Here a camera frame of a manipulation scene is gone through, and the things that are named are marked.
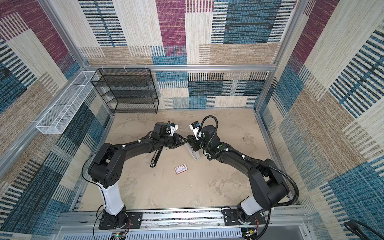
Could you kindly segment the red white staple box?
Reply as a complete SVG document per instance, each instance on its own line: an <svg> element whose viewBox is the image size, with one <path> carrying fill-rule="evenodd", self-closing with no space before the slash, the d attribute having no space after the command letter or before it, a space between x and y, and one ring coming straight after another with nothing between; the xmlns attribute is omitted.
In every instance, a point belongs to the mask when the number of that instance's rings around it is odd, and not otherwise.
<svg viewBox="0 0 384 240"><path fill-rule="evenodd" d="M184 173L184 172L186 172L187 170L188 170L188 167L187 167L186 164L180 165L180 166L178 166L178 167L175 168L175 172L176 172L177 175L178 175L178 174L181 174L181 173Z"/></svg>

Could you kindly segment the black stapler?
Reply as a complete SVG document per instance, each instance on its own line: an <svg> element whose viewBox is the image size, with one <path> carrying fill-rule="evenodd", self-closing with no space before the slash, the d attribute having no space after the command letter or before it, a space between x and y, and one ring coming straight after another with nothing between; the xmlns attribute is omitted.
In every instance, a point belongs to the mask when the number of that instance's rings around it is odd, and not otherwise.
<svg viewBox="0 0 384 240"><path fill-rule="evenodd" d="M151 168L154 168L157 165L158 160L160 158L160 155L161 155L161 153L163 151L163 148L164 148L163 146L160 146L160 148L155 151L155 154L154 154L154 156L153 156L153 158L152 158L152 160L150 162L150 167Z"/></svg>

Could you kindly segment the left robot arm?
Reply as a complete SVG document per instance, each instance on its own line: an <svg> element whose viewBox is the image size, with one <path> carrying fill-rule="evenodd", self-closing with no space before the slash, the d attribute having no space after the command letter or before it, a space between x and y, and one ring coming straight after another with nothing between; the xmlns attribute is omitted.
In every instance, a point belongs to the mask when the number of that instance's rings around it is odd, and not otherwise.
<svg viewBox="0 0 384 240"><path fill-rule="evenodd" d="M112 145L105 143L91 161L88 174L100 188L105 209L105 217L112 228L121 229L128 225L126 206L120 195L119 180L125 161L156 152L159 156L163 148L175 149L187 143L187 139L176 133L178 126L174 123L157 122L154 129L137 141Z"/></svg>

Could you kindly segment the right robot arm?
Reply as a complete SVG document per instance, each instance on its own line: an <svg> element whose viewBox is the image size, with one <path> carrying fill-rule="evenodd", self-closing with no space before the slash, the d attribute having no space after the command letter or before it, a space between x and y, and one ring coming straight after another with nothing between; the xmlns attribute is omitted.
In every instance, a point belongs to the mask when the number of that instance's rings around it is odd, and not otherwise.
<svg viewBox="0 0 384 240"><path fill-rule="evenodd" d="M287 202L282 202L290 193L286 181L293 183L293 180L279 170L272 160L251 158L221 142L217 129L212 125L201 127L198 122L194 122L190 129L194 134L188 136L188 143L195 151L202 149L208 160L230 165L248 177L252 193L237 205L241 224L248 224L257 212L289 206L297 201L295 196Z"/></svg>

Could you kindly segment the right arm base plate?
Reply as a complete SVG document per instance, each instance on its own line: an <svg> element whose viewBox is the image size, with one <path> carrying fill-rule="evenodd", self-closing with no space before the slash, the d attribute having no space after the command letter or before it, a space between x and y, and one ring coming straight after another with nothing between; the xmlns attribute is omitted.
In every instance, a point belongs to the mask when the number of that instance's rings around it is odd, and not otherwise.
<svg viewBox="0 0 384 240"><path fill-rule="evenodd" d="M235 225L264 225L266 223L265 215L260 212L256 212L251 216L243 213L238 209L232 209L228 206L221 208L221 213L224 216L224 222L226 226Z"/></svg>

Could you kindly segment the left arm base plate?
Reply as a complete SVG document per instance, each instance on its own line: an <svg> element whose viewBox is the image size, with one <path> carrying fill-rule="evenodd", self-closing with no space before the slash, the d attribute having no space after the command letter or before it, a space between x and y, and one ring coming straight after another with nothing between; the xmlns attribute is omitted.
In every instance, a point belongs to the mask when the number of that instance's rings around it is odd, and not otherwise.
<svg viewBox="0 0 384 240"><path fill-rule="evenodd" d="M143 212L125 212L117 216L103 211L99 230L139 229L142 224Z"/></svg>

